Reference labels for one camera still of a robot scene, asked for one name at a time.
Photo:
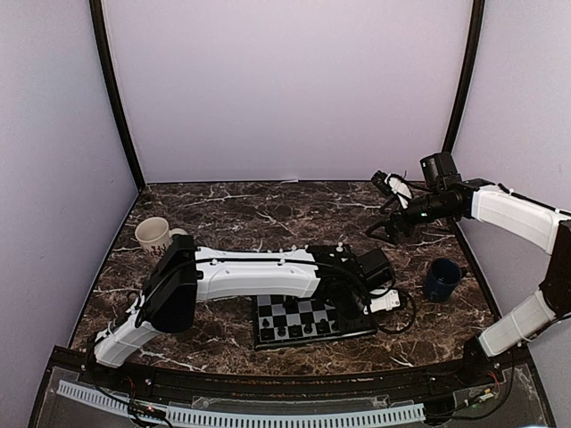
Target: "black frame edge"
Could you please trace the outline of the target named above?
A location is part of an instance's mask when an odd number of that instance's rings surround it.
[[[544,414],[546,419],[548,419],[547,422],[549,426],[555,426],[550,403],[544,394],[541,379],[527,347],[515,348],[514,352],[517,364],[527,363],[529,365],[535,387],[540,395],[540,402]],[[495,358],[494,362],[501,362],[507,366],[510,364],[511,358],[509,355],[503,355]],[[81,365],[84,363],[85,353],[67,350],[57,346],[54,347],[44,373],[44,379],[37,392],[33,411],[29,419],[29,428],[35,426],[34,423],[37,422],[46,393],[46,386],[53,368],[57,366],[77,372],[81,382],[91,383],[90,379],[85,377],[81,368]],[[155,402],[164,402],[164,400],[187,402],[196,394],[202,396],[208,394],[209,397],[232,399],[240,397],[241,399],[262,399],[268,401],[283,399],[298,400],[300,399],[299,397],[303,397],[301,400],[350,399],[378,395],[389,390],[398,392],[394,397],[395,399],[412,399],[414,402],[426,403],[435,399],[448,397],[455,390],[466,387],[466,385],[459,383],[457,380],[452,380],[448,378],[448,376],[431,377],[434,372],[443,371],[444,373],[448,373],[453,367],[457,367],[459,363],[459,360],[452,360],[430,366],[363,374],[330,376],[290,375],[278,376],[277,378],[273,376],[196,373],[154,366],[142,366],[129,362],[125,363],[122,370],[124,374],[129,375],[135,383],[145,383],[146,379],[153,379],[153,385],[147,387],[147,391],[142,391],[140,398],[150,399]],[[322,380],[327,383],[326,391],[323,391],[318,385],[314,385],[314,381]],[[354,380],[361,380],[363,382],[353,382]],[[112,384],[106,384],[104,387],[114,388]],[[314,391],[317,395],[309,394],[310,396],[306,397],[308,388],[310,390],[317,388],[322,391]]]
[[[456,91],[456,98],[454,99],[450,122],[448,123],[448,129],[446,130],[446,137],[444,138],[443,152],[452,151],[454,143],[456,142],[456,137],[458,136],[460,122],[462,121],[462,115],[464,114],[464,108],[466,107],[470,82],[472,81],[474,64],[476,63],[480,32],[482,30],[482,22],[484,20],[484,5],[485,0],[474,0],[474,3],[472,3],[472,16],[470,18],[470,26],[468,29],[466,51],[464,53],[464,61],[462,63],[458,90]]]
[[[493,321],[494,322],[498,321],[501,318],[500,308],[498,308],[498,304],[496,303],[496,300],[493,298],[492,291],[490,290],[490,285],[486,281],[484,272],[480,268],[480,265],[478,265],[476,257],[474,256],[474,253],[472,252],[472,249],[470,248],[468,241],[466,240],[466,236],[464,236],[462,229],[460,229],[456,221],[449,219],[448,224],[452,229],[454,236],[456,236],[456,240],[458,241],[458,244],[462,249],[462,252],[464,253],[464,257],[466,257],[466,260],[470,268],[472,269],[472,272],[474,273],[474,278],[480,285],[480,289],[484,294],[485,301],[488,303],[490,312],[492,312]]]
[[[109,50],[109,40],[107,39],[107,31],[105,30],[102,0],[89,0],[89,7],[91,9],[91,21],[93,22],[97,52],[99,53],[99,61],[101,63],[101,70],[103,72],[105,86],[107,87],[107,95],[111,103],[113,117],[115,118],[121,144],[123,145],[123,150],[127,157],[128,166],[131,169],[131,175],[140,192],[145,188],[145,178],[143,177],[143,171],[141,170],[137,153],[135,152],[131,134],[128,131],[127,119],[119,95],[119,87],[117,85],[117,79],[115,78],[115,71],[113,70],[111,51]]]
[[[71,333],[70,340],[68,341],[68,345],[67,345],[68,348],[71,348],[71,344],[73,343],[73,339],[75,338],[75,334],[78,332],[79,323],[81,322],[81,320],[83,319],[83,316],[85,315],[87,303],[89,302],[89,299],[91,298],[91,294],[93,293],[93,290],[95,289],[95,285],[97,284],[97,281],[99,281],[99,276],[101,276],[101,274],[103,273],[103,267],[105,266],[105,262],[107,261],[107,259],[111,255],[113,248],[115,247],[115,243],[119,239],[119,236],[121,235],[123,227],[125,227],[125,223],[127,222],[129,216],[131,215],[131,212],[133,212],[135,205],[139,201],[139,198],[141,197],[141,192],[142,191],[139,191],[137,193],[137,196],[135,197],[135,200],[133,201],[133,203],[131,203],[131,206],[129,207],[127,214],[125,215],[125,218],[123,219],[123,221],[121,221],[121,226],[119,226],[119,229],[117,229],[117,233],[113,237],[113,241],[111,242],[111,245],[109,246],[109,250],[107,250],[107,253],[105,254],[105,257],[103,258],[103,261],[101,263],[101,266],[99,267],[99,270],[97,271],[97,275],[95,275],[93,283],[91,283],[91,288],[89,288],[89,292],[87,293],[86,300],[83,303],[83,307],[81,308],[81,312],[79,312],[78,320],[76,321],[76,323],[73,327],[73,332]]]

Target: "dark blue mug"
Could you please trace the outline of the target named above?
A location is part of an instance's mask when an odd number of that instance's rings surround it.
[[[450,259],[434,260],[426,275],[425,297],[433,302],[447,301],[466,271]]]

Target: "black metal post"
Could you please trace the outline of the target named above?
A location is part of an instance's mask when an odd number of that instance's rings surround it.
[[[101,70],[103,71],[103,78],[105,79],[105,85],[107,86],[107,95],[109,96],[113,116],[115,117],[115,123],[117,124],[117,130],[119,131],[125,156],[127,156],[127,162],[131,169],[131,174],[133,175],[137,189],[140,192],[145,188],[145,178],[143,177],[143,172],[139,165],[131,134],[128,132],[127,120],[121,103],[119,88],[117,86],[117,80],[115,79],[115,72],[113,71],[111,52],[109,50],[109,40],[107,40],[107,32],[105,31],[105,21],[103,18],[103,5],[101,0],[89,0],[89,5],[91,7],[91,20],[93,22],[93,30],[95,33],[95,41],[97,43],[97,51],[99,52]]]
[[[458,90],[456,92],[456,98],[454,99],[448,130],[444,138],[443,152],[452,151],[460,128],[460,122],[462,121],[470,81],[472,80],[472,72],[474,71],[474,63],[476,62],[482,21],[484,20],[484,4],[485,0],[474,0],[472,4],[472,18],[470,19],[470,27],[468,30],[466,52],[464,53],[464,62],[462,63],[462,71],[460,72]]]

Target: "mug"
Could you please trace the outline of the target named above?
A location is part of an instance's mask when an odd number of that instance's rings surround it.
[[[447,301],[466,273],[450,259],[434,260],[426,275],[425,297],[436,303]]]
[[[143,250],[161,256],[172,244],[173,235],[188,235],[184,229],[169,230],[169,222],[162,217],[150,217],[135,229],[135,237]]]

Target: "mug handle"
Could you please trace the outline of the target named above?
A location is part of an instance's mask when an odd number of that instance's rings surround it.
[[[174,228],[169,231],[169,236],[172,238],[173,235],[188,235],[185,229]]]

